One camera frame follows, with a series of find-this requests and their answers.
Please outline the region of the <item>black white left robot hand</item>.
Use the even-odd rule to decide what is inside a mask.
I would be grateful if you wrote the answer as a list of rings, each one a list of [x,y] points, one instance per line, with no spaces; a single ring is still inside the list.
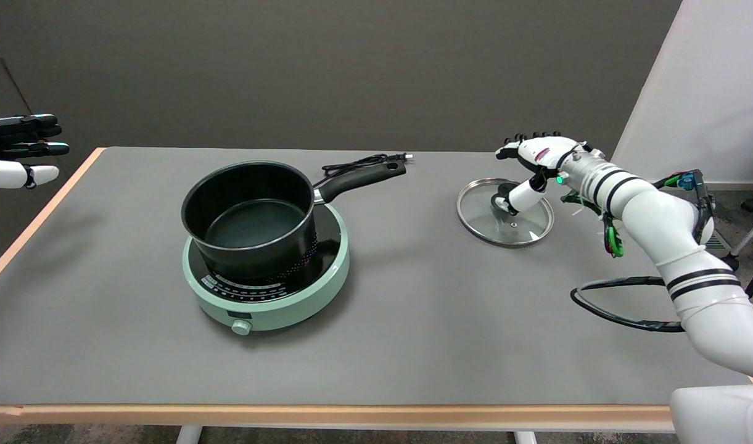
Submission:
[[[0,118],[0,189],[33,189],[57,179],[57,166],[21,160],[69,154],[68,144],[49,140],[60,134],[62,128],[52,113]]]

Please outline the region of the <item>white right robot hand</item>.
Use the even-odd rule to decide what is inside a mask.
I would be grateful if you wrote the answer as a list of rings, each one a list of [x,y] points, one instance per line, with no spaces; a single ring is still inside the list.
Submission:
[[[507,189],[498,188],[492,197],[495,210],[516,216],[540,202],[546,193],[546,183],[559,175],[562,164],[577,150],[584,150],[586,144],[561,134],[534,134],[526,137],[517,134],[505,140],[502,147],[495,152],[498,160],[514,159],[530,172],[532,176],[522,183]]]

